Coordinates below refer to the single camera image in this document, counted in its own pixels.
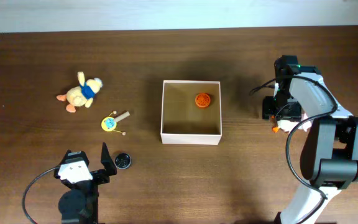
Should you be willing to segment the orange round spinner toy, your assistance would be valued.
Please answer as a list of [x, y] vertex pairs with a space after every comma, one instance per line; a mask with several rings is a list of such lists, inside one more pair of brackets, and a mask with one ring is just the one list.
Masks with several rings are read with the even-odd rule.
[[207, 93], [199, 93], [195, 97], [195, 104], [198, 108], [205, 109], [211, 104], [211, 97]]

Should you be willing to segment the black round spinner toy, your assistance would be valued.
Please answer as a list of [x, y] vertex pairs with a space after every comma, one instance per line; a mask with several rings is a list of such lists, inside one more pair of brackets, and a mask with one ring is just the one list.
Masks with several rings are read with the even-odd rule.
[[118, 169], [128, 169], [132, 164], [132, 159], [129, 154], [122, 152], [115, 157], [114, 163]]

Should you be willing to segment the white pink duck figure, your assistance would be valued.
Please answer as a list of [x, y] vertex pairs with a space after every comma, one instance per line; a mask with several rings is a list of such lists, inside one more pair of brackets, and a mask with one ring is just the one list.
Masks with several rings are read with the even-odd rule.
[[[272, 127], [272, 131], [275, 133], [277, 133], [280, 129], [283, 130], [284, 132], [290, 132], [298, 124], [297, 121], [289, 121], [289, 120], [284, 120], [284, 119], [276, 121], [275, 116], [271, 116], [270, 118], [275, 123], [274, 126]], [[302, 124], [300, 127], [298, 127], [298, 129], [307, 132], [307, 130], [311, 126], [312, 126], [312, 122], [308, 121], [308, 122]]]

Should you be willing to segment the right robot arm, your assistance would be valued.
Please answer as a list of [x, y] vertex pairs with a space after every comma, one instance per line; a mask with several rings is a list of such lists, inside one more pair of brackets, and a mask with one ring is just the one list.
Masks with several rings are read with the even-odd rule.
[[274, 222], [314, 223], [333, 197], [358, 182], [358, 117], [335, 99], [316, 66], [283, 55], [274, 70], [261, 86], [274, 90], [263, 99], [262, 117], [288, 133], [285, 157], [300, 182]]

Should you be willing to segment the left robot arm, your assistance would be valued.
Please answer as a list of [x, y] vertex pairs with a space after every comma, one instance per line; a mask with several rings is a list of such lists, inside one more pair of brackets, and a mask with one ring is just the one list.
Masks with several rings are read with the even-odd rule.
[[89, 159], [84, 151], [68, 150], [54, 172], [54, 177], [69, 188], [59, 202], [58, 210], [62, 223], [98, 223], [98, 187], [110, 183], [110, 177], [117, 174], [116, 166], [102, 143], [101, 164], [103, 169], [90, 171]]

